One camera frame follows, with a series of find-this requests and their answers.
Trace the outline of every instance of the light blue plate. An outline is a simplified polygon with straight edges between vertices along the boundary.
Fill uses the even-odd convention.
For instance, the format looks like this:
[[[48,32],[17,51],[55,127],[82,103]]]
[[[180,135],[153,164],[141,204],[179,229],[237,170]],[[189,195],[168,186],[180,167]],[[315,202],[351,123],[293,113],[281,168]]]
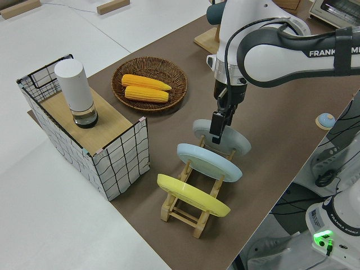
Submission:
[[[229,126],[225,126],[220,144],[217,145],[213,143],[213,135],[209,132],[210,125],[211,121],[206,119],[195,120],[192,125],[192,131],[198,139],[201,138],[201,135],[205,136],[205,144],[207,146],[227,155],[229,155],[233,149],[236,150],[235,155],[237,156],[243,156],[250,151],[251,144],[248,139]]]
[[[211,178],[219,180],[225,176],[224,182],[236,182],[242,177],[234,163],[200,146],[180,143],[177,154],[184,163],[190,161],[190,167]]]

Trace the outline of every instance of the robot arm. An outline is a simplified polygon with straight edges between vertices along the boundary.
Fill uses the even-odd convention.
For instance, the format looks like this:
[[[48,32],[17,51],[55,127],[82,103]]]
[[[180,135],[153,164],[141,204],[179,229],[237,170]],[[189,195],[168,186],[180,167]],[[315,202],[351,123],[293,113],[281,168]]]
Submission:
[[[248,82],[274,87],[298,78],[360,74],[359,28],[311,35],[305,22],[272,1],[228,0],[222,5],[220,47],[207,59],[218,101],[210,126],[213,142],[220,143],[225,126],[231,125]],[[307,211],[314,248],[330,255],[327,247],[334,242],[332,258],[350,269],[360,269],[359,203],[360,180]]]
[[[231,125],[248,82],[274,87],[298,78],[360,74],[358,28],[310,35],[305,22],[269,0],[228,0],[222,6],[219,50],[207,59],[218,101],[210,127],[215,143]]]

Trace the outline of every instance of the yellow plate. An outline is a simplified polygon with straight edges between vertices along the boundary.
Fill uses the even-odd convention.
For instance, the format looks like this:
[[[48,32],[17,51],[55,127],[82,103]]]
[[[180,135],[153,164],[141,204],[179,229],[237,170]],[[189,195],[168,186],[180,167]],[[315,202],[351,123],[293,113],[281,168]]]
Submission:
[[[158,174],[157,184],[167,193],[211,215],[225,217],[230,212],[230,208],[218,199],[173,177]]]

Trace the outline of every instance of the woven tray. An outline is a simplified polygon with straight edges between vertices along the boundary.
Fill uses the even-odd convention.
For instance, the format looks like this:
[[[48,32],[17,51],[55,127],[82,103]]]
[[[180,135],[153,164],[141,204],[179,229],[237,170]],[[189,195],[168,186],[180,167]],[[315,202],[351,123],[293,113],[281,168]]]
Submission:
[[[125,87],[122,86],[124,74],[134,74],[160,80],[172,87],[169,101],[166,103],[145,102],[125,98]],[[167,110],[184,98],[187,92],[185,73],[172,62],[158,57],[140,57],[129,60],[118,67],[112,76],[112,91],[125,105],[141,111]]]

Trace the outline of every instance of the corn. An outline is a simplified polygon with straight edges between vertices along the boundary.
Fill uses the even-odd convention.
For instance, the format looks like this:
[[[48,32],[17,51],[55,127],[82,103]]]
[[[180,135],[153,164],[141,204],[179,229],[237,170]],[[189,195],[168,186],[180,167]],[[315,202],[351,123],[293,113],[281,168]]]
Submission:
[[[129,85],[125,89],[125,97],[130,100],[165,103],[169,100],[169,93],[136,85]]]
[[[124,74],[121,79],[121,84],[125,87],[141,86],[141,87],[153,88],[162,91],[171,90],[171,86],[159,80],[151,79],[144,76],[133,75],[133,74]]]

